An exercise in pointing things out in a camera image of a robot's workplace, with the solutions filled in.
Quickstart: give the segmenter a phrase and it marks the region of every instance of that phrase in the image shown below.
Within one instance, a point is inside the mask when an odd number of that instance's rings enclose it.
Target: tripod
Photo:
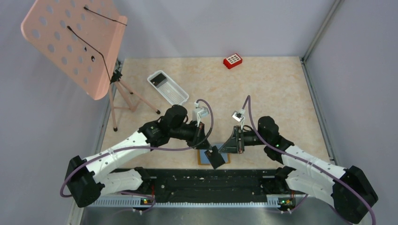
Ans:
[[[129,107],[115,107],[113,104],[113,94],[112,94],[112,86],[109,85],[108,93],[109,93],[109,102],[111,105],[111,114],[112,114],[112,122],[113,122],[113,130],[117,131],[117,124],[116,124],[116,116],[115,116],[115,109],[128,109],[134,112],[137,109],[137,106],[134,106],[133,103],[130,101],[129,96],[124,92],[122,89],[122,86],[130,92],[130,94],[135,94],[141,101],[143,101],[145,104],[147,104],[149,107],[151,107],[153,110],[156,111],[157,114],[160,114],[160,110],[158,110],[154,105],[152,105],[148,100],[146,100],[144,97],[142,97],[140,94],[135,92],[133,88],[131,88],[126,82],[121,80],[122,73],[119,70],[116,70],[113,73],[112,79],[111,79],[111,84],[114,83],[116,86],[116,89],[119,91],[120,95],[123,97],[123,99],[126,101],[127,105]]]

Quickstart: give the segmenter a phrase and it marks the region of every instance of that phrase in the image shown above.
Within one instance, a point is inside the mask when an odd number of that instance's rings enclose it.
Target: pink perforated panel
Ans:
[[[21,24],[27,41],[97,100],[107,94],[109,77],[100,54],[78,39],[67,26],[100,51],[112,76],[125,26],[112,0],[36,0]]]

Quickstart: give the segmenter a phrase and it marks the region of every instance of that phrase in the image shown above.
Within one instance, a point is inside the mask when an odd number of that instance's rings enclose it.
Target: gray wall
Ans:
[[[363,169],[378,224],[398,208],[398,1],[345,1],[308,67],[340,164]]]
[[[114,0],[121,56],[304,55],[333,0]]]
[[[22,37],[34,0],[0,3],[0,224],[65,224],[68,161],[93,153],[107,100],[92,100]]]

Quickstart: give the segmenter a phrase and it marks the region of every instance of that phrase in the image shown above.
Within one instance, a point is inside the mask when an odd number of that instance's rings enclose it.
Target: beige table surface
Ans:
[[[242,107],[247,95],[252,97],[252,111],[257,125],[261,116],[269,115],[279,126],[279,132],[306,152],[328,161],[323,137],[307,83],[298,57],[244,57],[241,65],[229,70],[222,64],[223,58],[162,58],[126,59],[122,79],[131,85],[153,105],[161,115],[171,104],[146,80],[157,70],[163,70],[190,96],[184,107],[191,111],[193,102],[202,98],[209,102],[214,112],[214,129],[209,137],[211,144],[223,143],[237,122],[231,118],[234,110]],[[139,104],[135,112],[116,109],[118,131],[112,128],[109,118],[101,150],[119,143],[144,123],[159,118],[151,108],[131,95],[133,104]],[[127,107],[118,92],[115,106]],[[204,118],[206,132],[210,116]],[[164,147],[187,147],[185,141],[170,140]],[[267,169],[281,165],[272,161],[263,151],[264,146],[245,147],[244,154],[231,154],[230,164],[220,169]],[[124,168],[193,168],[208,169],[198,165],[197,150],[182,152],[152,151],[135,157]]]

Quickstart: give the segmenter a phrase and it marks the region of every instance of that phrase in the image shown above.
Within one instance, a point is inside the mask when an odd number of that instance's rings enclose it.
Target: robotic arm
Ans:
[[[242,154],[245,146],[263,145],[255,131],[243,130],[243,123],[241,123],[240,126],[234,127],[231,137],[220,149],[212,147],[204,133],[204,124],[200,122],[200,115],[206,114],[204,112],[206,110],[203,108],[200,110],[196,108],[193,113],[194,120],[185,123],[187,110],[180,105],[174,105],[166,111],[164,116],[144,124],[130,137],[108,150],[84,159],[79,156],[72,158],[66,177],[69,177],[71,173],[75,174],[66,185],[78,207],[90,205],[101,195],[123,190],[137,190],[143,183],[139,171],[132,169],[126,172],[111,172],[134,157],[150,152],[152,147],[156,148],[168,143],[170,138],[185,140],[191,148],[208,149],[206,156],[214,169],[225,163],[220,153]],[[378,197],[361,169],[355,166],[346,169],[305,153],[279,134],[279,127],[269,116],[258,120],[258,133],[273,147],[311,162],[311,164],[304,163],[278,153],[269,146],[264,148],[268,157],[285,165],[277,169],[275,176],[276,182],[279,182],[285,190],[295,190],[314,196],[334,207],[346,220],[359,223],[367,214],[367,208],[352,192],[314,168],[313,165],[317,165],[348,184],[371,207],[377,202]],[[93,162],[75,171],[90,160]]]

